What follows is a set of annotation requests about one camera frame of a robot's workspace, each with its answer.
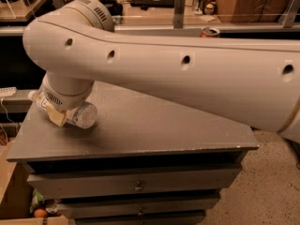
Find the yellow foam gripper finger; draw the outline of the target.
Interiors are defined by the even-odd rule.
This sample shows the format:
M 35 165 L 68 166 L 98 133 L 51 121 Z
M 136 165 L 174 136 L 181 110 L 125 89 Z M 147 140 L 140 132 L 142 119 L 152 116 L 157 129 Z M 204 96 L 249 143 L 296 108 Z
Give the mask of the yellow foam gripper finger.
M 51 103 L 46 105 L 46 110 L 50 120 L 57 126 L 62 127 L 66 123 L 66 111 L 57 110 Z

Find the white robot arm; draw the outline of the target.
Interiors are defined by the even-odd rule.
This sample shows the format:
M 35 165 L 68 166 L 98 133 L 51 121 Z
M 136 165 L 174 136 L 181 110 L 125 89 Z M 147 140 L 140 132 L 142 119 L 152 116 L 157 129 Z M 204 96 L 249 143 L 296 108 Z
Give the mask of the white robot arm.
M 75 0 L 30 22 L 22 44 L 58 110 L 100 81 L 300 142 L 296 40 L 121 35 L 98 0 Z

